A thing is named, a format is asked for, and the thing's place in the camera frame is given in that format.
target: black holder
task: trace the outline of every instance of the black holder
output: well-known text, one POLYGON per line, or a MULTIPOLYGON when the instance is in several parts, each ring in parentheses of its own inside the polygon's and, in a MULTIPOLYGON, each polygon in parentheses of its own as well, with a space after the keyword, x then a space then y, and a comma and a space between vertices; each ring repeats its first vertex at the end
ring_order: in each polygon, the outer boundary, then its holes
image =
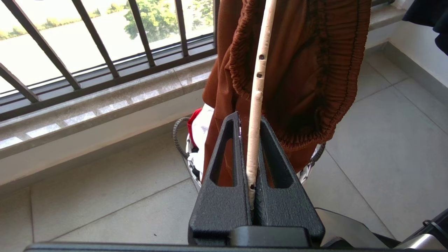
POLYGON ((188 241, 200 246, 318 247, 325 234, 274 131, 263 117, 254 214, 248 198, 240 120, 224 119, 189 223, 188 241), (218 179, 226 143, 233 140, 233 186, 218 179), (275 188, 269 186, 265 160, 275 188))

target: wooden rod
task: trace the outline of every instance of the wooden rod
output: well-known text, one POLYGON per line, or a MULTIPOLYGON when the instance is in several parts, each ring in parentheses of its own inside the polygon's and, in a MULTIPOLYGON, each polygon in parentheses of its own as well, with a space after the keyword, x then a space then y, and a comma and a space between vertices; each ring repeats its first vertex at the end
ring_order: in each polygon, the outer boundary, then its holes
POLYGON ((263 21, 261 23, 260 40, 258 41, 257 60, 255 62, 252 97, 250 100, 249 133, 247 137, 247 181, 249 184, 250 209, 254 209, 255 185, 258 169, 258 148, 260 142, 261 104, 266 72, 267 53, 271 40, 272 24, 277 0, 266 0, 263 21))

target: metal frame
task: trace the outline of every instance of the metal frame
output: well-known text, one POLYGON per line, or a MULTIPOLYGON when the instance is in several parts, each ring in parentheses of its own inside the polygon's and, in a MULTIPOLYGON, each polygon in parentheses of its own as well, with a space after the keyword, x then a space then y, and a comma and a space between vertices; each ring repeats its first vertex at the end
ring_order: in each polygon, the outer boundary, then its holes
MULTIPOLYGON (((34 41, 52 61, 62 76, 24 85, 5 66, 0 64, 0 76, 16 90, 0 98, 0 121, 66 102, 93 92, 120 85, 150 74, 196 61, 216 54, 217 22, 220 0, 213 1, 212 34, 186 39, 181 0, 175 0, 181 41, 151 50, 136 0, 129 0, 145 52, 112 61, 81 0, 72 0, 85 23, 105 63, 77 72, 69 72, 50 45, 42 37, 15 0, 1 0, 34 41)), ((373 0, 372 6, 393 0, 373 0)))

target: black fabric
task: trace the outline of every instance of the black fabric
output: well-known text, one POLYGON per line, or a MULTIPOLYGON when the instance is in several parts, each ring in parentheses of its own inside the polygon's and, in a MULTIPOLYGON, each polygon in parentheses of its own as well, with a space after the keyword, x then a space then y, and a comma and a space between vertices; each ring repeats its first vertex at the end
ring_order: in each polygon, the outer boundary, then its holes
POLYGON ((448 0, 415 0, 403 20, 433 27, 435 44, 448 55, 448 0))

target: laundry basket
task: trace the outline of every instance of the laundry basket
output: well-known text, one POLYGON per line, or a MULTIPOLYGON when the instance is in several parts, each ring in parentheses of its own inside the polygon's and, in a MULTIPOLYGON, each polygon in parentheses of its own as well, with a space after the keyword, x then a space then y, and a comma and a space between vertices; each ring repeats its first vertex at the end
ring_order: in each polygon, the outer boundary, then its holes
MULTIPOLYGON (((194 145, 192 143, 192 140, 190 138, 190 134, 187 135, 185 140, 185 147, 179 143, 178 139, 178 129, 182 122, 187 122, 190 118, 189 117, 183 117, 177 120, 174 123, 174 127, 172 130, 172 138, 174 140, 174 144, 181 154, 181 156, 187 161, 188 164, 188 170, 190 170, 191 177, 193 178, 194 182, 200 187, 201 186, 201 179, 202 179, 202 170, 203 167, 195 167, 194 166, 194 145)), ((311 171, 313 169, 313 166, 319 160, 319 158, 322 156, 323 151, 325 150, 325 143, 318 144, 316 149, 314 150, 313 155, 311 156, 310 162, 303 168, 302 171, 297 173, 297 177, 299 178, 300 183, 304 183, 308 176, 311 174, 311 171)))

